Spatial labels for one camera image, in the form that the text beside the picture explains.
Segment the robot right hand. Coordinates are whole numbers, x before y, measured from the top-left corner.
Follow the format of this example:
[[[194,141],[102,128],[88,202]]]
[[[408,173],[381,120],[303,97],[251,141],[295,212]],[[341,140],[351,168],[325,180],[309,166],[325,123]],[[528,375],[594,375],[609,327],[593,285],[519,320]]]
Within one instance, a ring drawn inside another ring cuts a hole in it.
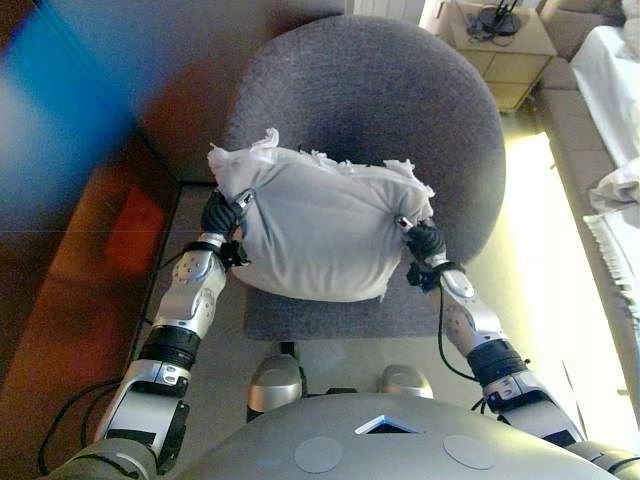
[[[406,245],[417,261],[435,264],[446,260],[444,236],[430,219],[412,222],[405,216],[397,216],[395,223],[405,234]]]

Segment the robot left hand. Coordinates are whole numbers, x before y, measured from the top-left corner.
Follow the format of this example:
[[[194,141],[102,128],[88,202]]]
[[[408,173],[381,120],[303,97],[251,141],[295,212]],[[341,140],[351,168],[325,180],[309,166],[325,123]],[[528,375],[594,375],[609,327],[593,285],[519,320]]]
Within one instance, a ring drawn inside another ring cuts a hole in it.
[[[230,239],[254,197],[254,191],[247,189],[228,201],[219,189],[214,189],[201,216],[202,230]]]

